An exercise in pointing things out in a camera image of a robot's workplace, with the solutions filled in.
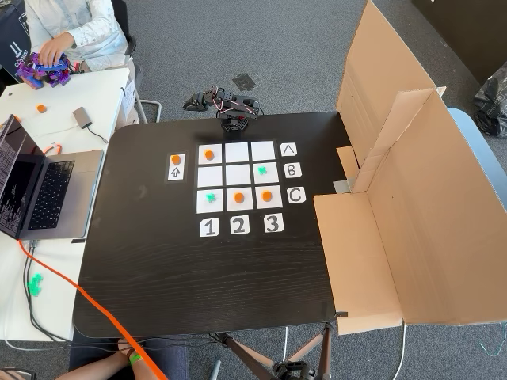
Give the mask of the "person's left hand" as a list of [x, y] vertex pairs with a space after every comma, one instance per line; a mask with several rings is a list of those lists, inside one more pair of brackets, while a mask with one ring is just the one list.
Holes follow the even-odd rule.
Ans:
[[39, 60], [46, 66], [54, 66], [58, 63], [61, 55], [75, 43], [74, 37], [69, 32], [63, 32], [57, 37], [46, 41], [39, 51]]

